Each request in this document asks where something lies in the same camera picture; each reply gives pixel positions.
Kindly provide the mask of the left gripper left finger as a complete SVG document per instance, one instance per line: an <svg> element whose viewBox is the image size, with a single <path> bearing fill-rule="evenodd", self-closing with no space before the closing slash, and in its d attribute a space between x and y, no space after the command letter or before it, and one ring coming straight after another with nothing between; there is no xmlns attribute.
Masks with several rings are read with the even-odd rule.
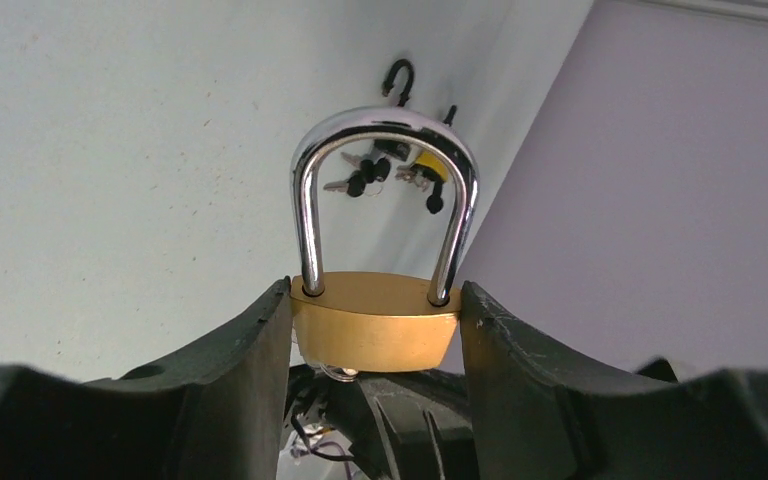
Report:
<svg viewBox="0 0 768 480"><path fill-rule="evenodd" d="M291 337L290 283L118 379L0 365L0 479L272 479Z"/></svg>

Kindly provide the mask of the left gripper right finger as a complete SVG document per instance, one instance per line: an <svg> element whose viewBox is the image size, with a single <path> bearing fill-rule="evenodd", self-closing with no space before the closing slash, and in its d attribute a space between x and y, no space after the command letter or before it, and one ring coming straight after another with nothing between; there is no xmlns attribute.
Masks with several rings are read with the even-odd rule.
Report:
<svg viewBox="0 0 768 480"><path fill-rule="evenodd" d="M474 282L460 332L484 479L768 479L768 370L671 383L580 353Z"/></svg>

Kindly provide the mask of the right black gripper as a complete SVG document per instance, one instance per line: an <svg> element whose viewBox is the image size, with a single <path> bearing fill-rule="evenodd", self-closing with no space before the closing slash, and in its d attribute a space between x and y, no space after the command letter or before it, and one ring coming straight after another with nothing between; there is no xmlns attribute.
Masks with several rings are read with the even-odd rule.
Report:
<svg viewBox="0 0 768 480"><path fill-rule="evenodd" d="M356 467L368 479L480 476L466 378L437 369L340 382L293 366L282 439L295 457Z"/></svg>

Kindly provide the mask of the brass padlock long shackle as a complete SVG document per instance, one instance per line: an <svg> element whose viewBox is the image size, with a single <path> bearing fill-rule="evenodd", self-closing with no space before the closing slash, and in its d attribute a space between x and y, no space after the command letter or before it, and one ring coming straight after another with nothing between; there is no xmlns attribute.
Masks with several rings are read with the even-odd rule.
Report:
<svg viewBox="0 0 768 480"><path fill-rule="evenodd" d="M429 280L324 269L318 172L335 150L360 140L396 140L427 150L448 168L454 207ZM316 124L292 158L291 201L300 274L290 287L292 321L304 360L360 372L436 368L461 310L454 285L479 197L472 153L444 123L399 107L357 107Z"/></svg>

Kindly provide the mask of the black headed key bunch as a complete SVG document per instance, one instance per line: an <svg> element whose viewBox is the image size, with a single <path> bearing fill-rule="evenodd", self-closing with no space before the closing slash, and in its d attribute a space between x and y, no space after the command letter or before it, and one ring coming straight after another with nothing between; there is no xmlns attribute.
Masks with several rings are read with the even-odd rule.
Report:
<svg viewBox="0 0 768 480"><path fill-rule="evenodd" d="M345 180L327 183L323 189L328 192L344 193L351 198L365 194L372 183L384 182L391 172L391 163L386 157L367 158L343 152L341 158L354 168Z"/></svg>

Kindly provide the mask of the silver key bunch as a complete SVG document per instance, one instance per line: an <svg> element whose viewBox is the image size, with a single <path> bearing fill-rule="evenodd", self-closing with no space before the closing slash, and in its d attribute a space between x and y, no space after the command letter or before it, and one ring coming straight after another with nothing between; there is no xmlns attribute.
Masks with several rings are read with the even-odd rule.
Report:
<svg viewBox="0 0 768 480"><path fill-rule="evenodd" d="M422 192L426 192L433 184L426 176L426 167L422 165L401 165L396 169L395 178L414 185Z"/></svg>

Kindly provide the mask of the yellow padlock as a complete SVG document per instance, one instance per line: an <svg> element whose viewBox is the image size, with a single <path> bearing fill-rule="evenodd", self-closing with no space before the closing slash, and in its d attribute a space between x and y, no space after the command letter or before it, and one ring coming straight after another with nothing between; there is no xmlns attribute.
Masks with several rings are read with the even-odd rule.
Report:
<svg viewBox="0 0 768 480"><path fill-rule="evenodd" d="M448 181L448 168L437 156L427 150L423 150L416 157L413 167L429 181L440 183Z"/></svg>

